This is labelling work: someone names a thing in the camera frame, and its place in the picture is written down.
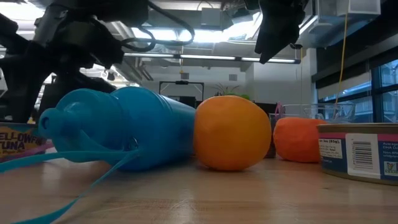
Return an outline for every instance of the blue plastic bottle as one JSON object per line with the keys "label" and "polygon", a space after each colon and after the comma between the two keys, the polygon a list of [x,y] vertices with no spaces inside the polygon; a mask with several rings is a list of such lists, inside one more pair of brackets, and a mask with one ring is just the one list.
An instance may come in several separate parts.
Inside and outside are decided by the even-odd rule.
{"label": "blue plastic bottle", "polygon": [[21,223],[52,223],[116,169],[146,170],[193,154],[195,109],[139,87],[111,94],[75,90],[40,117],[41,135],[56,153],[0,163],[0,173],[38,162],[66,158],[104,160],[113,167],[63,208]]}

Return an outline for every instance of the orange fruit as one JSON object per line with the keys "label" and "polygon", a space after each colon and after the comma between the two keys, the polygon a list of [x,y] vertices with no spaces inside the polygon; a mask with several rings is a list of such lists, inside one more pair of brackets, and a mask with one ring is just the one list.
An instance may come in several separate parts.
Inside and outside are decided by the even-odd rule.
{"label": "orange fruit", "polygon": [[261,161],[271,143],[267,114],[239,96],[216,96],[197,108],[193,147],[204,165],[243,170]]}
{"label": "orange fruit", "polygon": [[280,157],[295,162],[319,162],[319,124],[327,124],[320,119],[282,118],[274,130],[274,144]]}

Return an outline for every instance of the yellow tuna box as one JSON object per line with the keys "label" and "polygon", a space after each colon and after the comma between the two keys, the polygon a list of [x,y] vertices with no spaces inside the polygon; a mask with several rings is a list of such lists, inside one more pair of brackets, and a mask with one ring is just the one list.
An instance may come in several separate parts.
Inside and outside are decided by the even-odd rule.
{"label": "yellow tuna box", "polygon": [[0,162],[19,157],[46,143],[34,124],[0,123]]}

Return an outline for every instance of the blue strap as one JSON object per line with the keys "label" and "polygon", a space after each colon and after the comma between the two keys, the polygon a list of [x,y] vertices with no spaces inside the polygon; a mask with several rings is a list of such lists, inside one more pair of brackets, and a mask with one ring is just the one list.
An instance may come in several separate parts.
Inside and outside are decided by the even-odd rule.
{"label": "blue strap", "polygon": [[13,161],[5,162],[0,164],[0,172],[5,172],[7,170],[15,169],[17,167],[22,167],[22,166],[29,166],[32,164],[36,164],[38,162],[43,162],[49,159],[58,159],[58,158],[63,158],[64,156],[73,156],[73,157],[97,157],[99,160],[103,159],[109,159],[112,158],[115,161],[121,160],[114,165],[107,173],[105,173],[102,177],[100,177],[98,180],[96,180],[94,183],[91,184],[91,186],[85,190],[79,197],[74,199],[72,202],[70,202],[68,205],[65,207],[61,208],[60,210],[57,210],[53,213],[49,213],[48,215],[43,215],[38,218],[33,218],[30,220],[22,221],[22,222],[17,222],[17,223],[25,223],[25,224],[43,224],[43,223],[52,223],[58,218],[60,218],[65,212],[69,210],[79,199],[81,199],[83,196],[85,196],[91,189],[93,189],[97,184],[99,184],[103,179],[105,179],[108,175],[110,175],[113,171],[118,169],[119,167],[127,164],[128,162],[131,162],[133,159],[138,157],[139,151],[130,151],[130,152],[90,152],[90,151],[83,151],[83,152],[56,152],[56,153],[51,153],[51,154],[44,154],[44,155],[37,155],[37,156],[30,156],[30,157],[25,157],[21,159],[16,159]]}

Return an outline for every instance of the wooden table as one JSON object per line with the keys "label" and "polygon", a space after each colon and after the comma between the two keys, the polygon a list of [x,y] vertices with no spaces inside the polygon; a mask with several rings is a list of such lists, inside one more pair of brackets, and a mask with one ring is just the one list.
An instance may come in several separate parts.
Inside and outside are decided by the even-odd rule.
{"label": "wooden table", "polygon": [[[64,159],[0,174],[0,223],[69,203],[109,165]],[[266,159],[244,172],[195,161],[115,172],[58,223],[398,223],[398,188],[333,177],[317,164]]]}

